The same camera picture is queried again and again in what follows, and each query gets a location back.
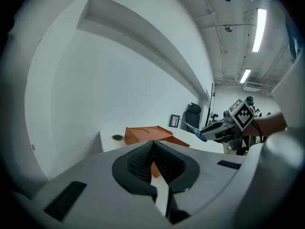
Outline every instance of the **white ventilation unit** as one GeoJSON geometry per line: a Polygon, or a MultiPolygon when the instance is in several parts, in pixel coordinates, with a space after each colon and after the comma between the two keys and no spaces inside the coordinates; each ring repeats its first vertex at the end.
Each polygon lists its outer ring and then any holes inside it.
{"type": "Polygon", "coordinates": [[[243,90],[248,92],[258,92],[261,90],[261,86],[259,84],[246,82],[243,85],[243,90]]]}

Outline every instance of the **picture frame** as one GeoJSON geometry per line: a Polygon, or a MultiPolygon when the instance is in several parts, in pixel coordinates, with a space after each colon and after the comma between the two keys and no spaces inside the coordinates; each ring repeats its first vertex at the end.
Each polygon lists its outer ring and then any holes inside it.
{"type": "Polygon", "coordinates": [[[175,115],[175,114],[172,114],[171,115],[171,119],[170,119],[170,124],[169,124],[169,127],[178,127],[178,124],[179,124],[179,119],[180,118],[180,115],[175,115]]]}

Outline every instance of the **fluorescent light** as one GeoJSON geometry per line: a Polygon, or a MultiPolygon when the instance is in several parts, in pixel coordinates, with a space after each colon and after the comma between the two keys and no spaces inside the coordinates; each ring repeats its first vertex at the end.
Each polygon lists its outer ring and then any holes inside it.
{"type": "Polygon", "coordinates": [[[250,69],[246,69],[245,72],[244,72],[244,75],[242,77],[242,79],[240,80],[240,83],[244,83],[247,79],[247,77],[249,76],[251,70],[250,69]]]}
{"type": "Polygon", "coordinates": [[[252,49],[253,52],[258,52],[259,47],[261,46],[265,25],[266,25],[266,17],[267,17],[266,10],[262,10],[262,9],[257,10],[257,27],[256,27],[255,41],[252,49]]]}

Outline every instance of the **orange box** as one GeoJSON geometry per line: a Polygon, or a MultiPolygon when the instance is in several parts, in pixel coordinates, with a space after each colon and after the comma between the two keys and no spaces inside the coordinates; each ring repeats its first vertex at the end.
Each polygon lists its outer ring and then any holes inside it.
{"type": "MultiPolygon", "coordinates": [[[[144,141],[167,141],[185,147],[190,145],[173,136],[173,133],[161,126],[126,128],[124,141],[127,145],[144,141]]],[[[152,164],[152,174],[155,178],[160,172],[155,163],[152,164]]]]}

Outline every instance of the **ceiling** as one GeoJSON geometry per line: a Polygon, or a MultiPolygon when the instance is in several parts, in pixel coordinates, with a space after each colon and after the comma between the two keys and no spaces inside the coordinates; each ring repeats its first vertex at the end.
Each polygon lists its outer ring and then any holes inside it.
{"type": "Polygon", "coordinates": [[[207,46],[216,84],[239,84],[244,70],[247,82],[269,93],[290,68],[285,14],[275,0],[181,0],[196,21],[207,46]],[[259,52],[252,52],[256,10],[267,10],[259,52]],[[225,26],[233,27],[227,32],[225,26]]]}

